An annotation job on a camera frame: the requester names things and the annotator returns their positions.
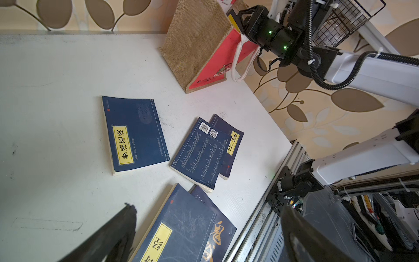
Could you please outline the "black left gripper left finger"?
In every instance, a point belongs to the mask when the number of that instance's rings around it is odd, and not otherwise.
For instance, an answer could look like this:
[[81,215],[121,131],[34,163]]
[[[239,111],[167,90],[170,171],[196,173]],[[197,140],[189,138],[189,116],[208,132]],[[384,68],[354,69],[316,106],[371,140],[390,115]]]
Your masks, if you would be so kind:
[[136,208],[126,204],[62,262],[127,262],[136,227]]

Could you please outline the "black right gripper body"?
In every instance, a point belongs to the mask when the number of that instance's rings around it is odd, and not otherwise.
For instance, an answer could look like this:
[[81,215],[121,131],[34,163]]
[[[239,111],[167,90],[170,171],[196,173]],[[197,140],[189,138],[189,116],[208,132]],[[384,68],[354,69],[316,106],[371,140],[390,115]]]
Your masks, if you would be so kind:
[[261,49],[270,51],[275,36],[275,20],[269,17],[269,11],[262,5],[241,10],[238,13],[243,34]]

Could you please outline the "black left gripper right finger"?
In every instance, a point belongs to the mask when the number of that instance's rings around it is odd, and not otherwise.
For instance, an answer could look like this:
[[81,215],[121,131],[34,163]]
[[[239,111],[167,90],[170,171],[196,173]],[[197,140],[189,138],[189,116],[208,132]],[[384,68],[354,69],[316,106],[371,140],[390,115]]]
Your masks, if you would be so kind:
[[353,261],[291,207],[283,208],[281,221],[284,246],[291,262],[305,262],[306,256],[312,262]]

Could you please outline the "red and burlap canvas bag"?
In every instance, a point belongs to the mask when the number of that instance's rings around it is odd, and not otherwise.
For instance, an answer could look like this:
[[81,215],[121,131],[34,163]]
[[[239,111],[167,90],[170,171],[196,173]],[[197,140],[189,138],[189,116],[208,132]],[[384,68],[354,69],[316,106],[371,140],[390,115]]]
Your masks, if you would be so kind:
[[224,82],[258,48],[218,1],[179,1],[161,54],[184,92],[191,93]]

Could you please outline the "navy book yellow label front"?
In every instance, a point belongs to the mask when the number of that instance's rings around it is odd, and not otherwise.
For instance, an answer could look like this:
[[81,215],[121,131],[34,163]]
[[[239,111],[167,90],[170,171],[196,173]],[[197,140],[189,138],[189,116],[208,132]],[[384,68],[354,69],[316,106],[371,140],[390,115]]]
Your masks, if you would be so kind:
[[173,185],[131,262],[199,262],[216,213],[180,184]]

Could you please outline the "dark book large white characters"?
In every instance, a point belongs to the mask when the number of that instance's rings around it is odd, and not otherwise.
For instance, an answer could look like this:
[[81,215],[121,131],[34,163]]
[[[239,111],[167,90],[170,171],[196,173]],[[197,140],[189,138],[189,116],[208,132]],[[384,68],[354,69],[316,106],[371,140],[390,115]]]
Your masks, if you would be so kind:
[[205,206],[210,207],[216,214],[214,227],[206,242],[201,261],[223,262],[237,228],[199,186],[194,186],[190,194]]

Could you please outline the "navy book with yellow label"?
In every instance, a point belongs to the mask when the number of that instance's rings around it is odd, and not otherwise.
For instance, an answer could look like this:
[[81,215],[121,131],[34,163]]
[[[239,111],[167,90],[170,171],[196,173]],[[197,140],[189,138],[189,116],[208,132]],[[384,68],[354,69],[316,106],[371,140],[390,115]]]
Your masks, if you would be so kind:
[[112,175],[170,160],[154,99],[101,97]]

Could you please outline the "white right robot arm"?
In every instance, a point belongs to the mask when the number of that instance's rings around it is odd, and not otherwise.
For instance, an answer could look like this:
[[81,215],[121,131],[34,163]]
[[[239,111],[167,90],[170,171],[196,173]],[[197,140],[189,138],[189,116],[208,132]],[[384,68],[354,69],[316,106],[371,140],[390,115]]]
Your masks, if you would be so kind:
[[[419,104],[419,60],[382,51],[360,55],[314,46],[313,37],[341,1],[298,1],[286,26],[266,7],[256,5],[238,13],[242,38],[276,55],[282,67],[299,72],[325,90],[366,91],[412,106]],[[281,215],[293,197],[305,197],[336,181],[419,161],[419,116],[412,114],[380,135],[333,155],[309,160],[296,174],[283,168],[267,196]]]

